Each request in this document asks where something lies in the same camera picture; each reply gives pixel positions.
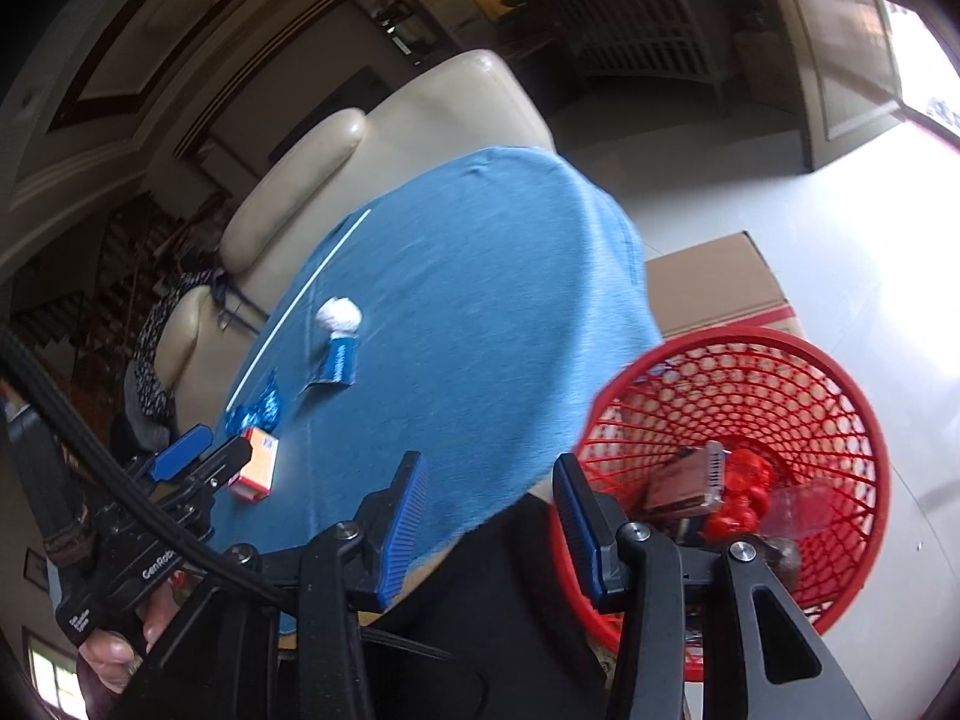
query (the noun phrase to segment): white floor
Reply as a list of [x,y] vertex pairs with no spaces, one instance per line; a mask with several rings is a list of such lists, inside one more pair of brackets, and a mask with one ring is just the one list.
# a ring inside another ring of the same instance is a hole
[[874,720],[913,720],[960,659],[960,153],[901,124],[802,175],[778,111],[680,113],[624,134],[614,108],[587,98],[551,127],[575,133],[560,150],[621,203],[648,258],[749,231],[810,341],[880,419],[895,471],[886,536],[826,640]]

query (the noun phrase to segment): metal bolt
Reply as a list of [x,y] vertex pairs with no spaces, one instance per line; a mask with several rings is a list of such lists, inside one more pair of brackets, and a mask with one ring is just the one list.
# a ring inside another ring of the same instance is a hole
[[730,556],[733,560],[750,562],[757,556],[757,548],[749,541],[735,541],[730,545]]
[[647,541],[650,538],[650,527],[643,522],[628,522],[620,528],[620,532],[629,541]]
[[360,535],[360,526],[355,522],[338,522],[335,526],[336,536],[340,541],[350,541]]
[[250,562],[251,557],[253,557],[253,547],[249,544],[234,544],[230,548],[230,555],[233,555],[234,560],[243,565],[245,562]]

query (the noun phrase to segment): orange and white box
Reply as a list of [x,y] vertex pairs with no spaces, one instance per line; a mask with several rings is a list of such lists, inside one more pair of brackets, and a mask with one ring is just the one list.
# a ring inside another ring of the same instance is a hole
[[251,445],[250,461],[229,481],[229,488],[246,501],[259,501],[270,494],[280,441],[260,428],[241,433]]

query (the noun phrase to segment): door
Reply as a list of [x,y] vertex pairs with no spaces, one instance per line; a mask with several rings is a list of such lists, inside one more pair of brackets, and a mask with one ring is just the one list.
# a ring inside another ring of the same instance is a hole
[[899,75],[880,0],[775,0],[803,93],[803,157],[818,170],[899,122]]

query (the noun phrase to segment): black cable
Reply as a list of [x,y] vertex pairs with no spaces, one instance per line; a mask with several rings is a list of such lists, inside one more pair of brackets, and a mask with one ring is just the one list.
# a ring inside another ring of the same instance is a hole
[[0,322],[0,370],[13,387],[44,418],[59,439],[93,474],[107,493],[135,517],[155,538],[193,565],[288,614],[296,615],[293,599],[253,571],[237,565],[196,538],[162,512],[137,483],[110,456],[73,404],[59,391],[39,362],[6,322]]
[[480,669],[469,664],[463,658],[458,658],[458,656],[455,656],[453,653],[448,653],[448,651],[442,650],[439,647],[431,647],[429,644],[421,644],[421,642],[399,637],[397,634],[391,634],[387,631],[381,631],[379,628],[371,628],[368,626],[360,629],[360,640],[370,642],[371,644],[379,644],[382,647],[391,647],[392,649],[408,652],[413,655],[420,655],[424,658],[433,659],[434,661],[443,661],[446,664],[464,666],[464,668],[473,672],[477,680],[480,680],[480,704],[476,712],[470,716],[469,720],[477,720],[487,708],[487,701],[490,697],[490,683],[487,682],[487,678],[483,676]]

